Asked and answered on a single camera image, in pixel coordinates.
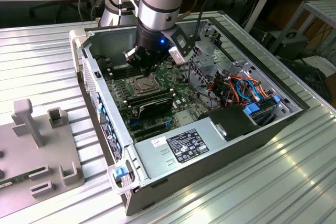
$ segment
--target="white label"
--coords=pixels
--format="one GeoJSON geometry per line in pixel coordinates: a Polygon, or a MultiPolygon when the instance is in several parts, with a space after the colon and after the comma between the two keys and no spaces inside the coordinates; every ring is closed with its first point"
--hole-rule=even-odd
{"type": "Polygon", "coordinates": [[[157,139],[152,140],[151,142],[155,148],[167,143],[165,136],[161,136],[157,139]]]}
{"type": "Polygon", "coordinates": [[[10,186],[11,184],[12,184],[12,182],[4,183],[4,184],[0,185],[0,188],[6,187],[6,186],[10,186]]]}

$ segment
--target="gray 3d-printed holder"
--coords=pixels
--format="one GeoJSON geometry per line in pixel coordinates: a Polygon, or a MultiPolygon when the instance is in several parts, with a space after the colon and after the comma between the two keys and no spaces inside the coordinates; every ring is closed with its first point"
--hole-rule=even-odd
{"type": "Polygon", "coordinates": [[[0,125],[0,218],[84,183],[67,112],[32,111],[28,99],[16,101],[14,123],[0,125]],[[22,182],[1,187],[18,175],[22,182]]]}
{"type": "Polygon", "coordinates": [[[51,181],[46,181],[41,184],[38,184],[36,186],[32,186],[30,188],[31,195],[36,199],[42,195],[48,194],[52,191],[54,191],[54,186],[51,183],[51,181]]]}

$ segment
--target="blue latch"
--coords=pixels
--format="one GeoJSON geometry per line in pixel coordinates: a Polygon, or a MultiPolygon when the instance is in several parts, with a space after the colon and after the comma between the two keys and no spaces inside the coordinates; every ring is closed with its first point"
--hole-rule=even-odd
{"type": "Polygon", "coordinates": [[[251,103],[249,105],[246,105],[244,110],[248,115],[250,115],[253,112],[256,112],[256,111],[260,110],[260,108],[255,103],[251,103]]]}
{"type": "Polygon", "coordinates": [[[123,176],[126,176],[128,174],[128,169],[127,167],[119,167],[115,170],[113,170],[113,175],[116,179],[121,178],[123,176]]]}
{"type": "Polygon", "coordinates": [[[278,97],[277,95],[273,96],[273,100],[276,102],[276,103],[279,103],[281,101],[280,97],[278,97]]]}
{"type": "Polygon", "coordinates": [[[103,104],[99,103],[99,105],[98,105],[98,113],[101,113],[102,109],[103,109],[103,104]]]}

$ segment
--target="aluminum table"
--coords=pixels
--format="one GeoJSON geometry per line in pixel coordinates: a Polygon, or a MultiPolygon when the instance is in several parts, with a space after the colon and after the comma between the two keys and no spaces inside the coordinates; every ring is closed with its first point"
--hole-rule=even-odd
{"type": "MultiPolygon", "coordinates": [[[[335,223],[336,110],[228,16],[221,22],[311,107],[264,147],[127,217],[106,176],[106,162],[72,66],[68,32],[95,22],[0,30],[0,124],[13,100],[29,97],[33,115],[69,115],[86,182],[0,219],[0,223],[335,223]]],[[[239,52],[223,48],[234,58],[239,52]]]]}

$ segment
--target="metal shelf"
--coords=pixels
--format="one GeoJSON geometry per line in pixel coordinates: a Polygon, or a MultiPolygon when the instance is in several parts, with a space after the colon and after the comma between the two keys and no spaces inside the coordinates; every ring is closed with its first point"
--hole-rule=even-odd
{"type": "MultiPolygon", "coordinates": [[[[288,24],[286,25],[280,36],[272,45],[271,49],[269,50],[271,53],[275,53],[280,43],[283,41],[289,30],[294,26],[304,10],[309,11],[310,15],[298,30],[300,33],[303,33],[305,31],[305,29],[308,27],[314,17],[323,20],[325,23],[332,26],[333,28],[336,28],[336,1],[303,1],[290,19],[290,21],[288,21],[288,24]]],[[[325,47],[322,54],[328,51],[328,49],[332,45],[334,45],[335,42],[336,39],[333,39],[325,47]]]]}

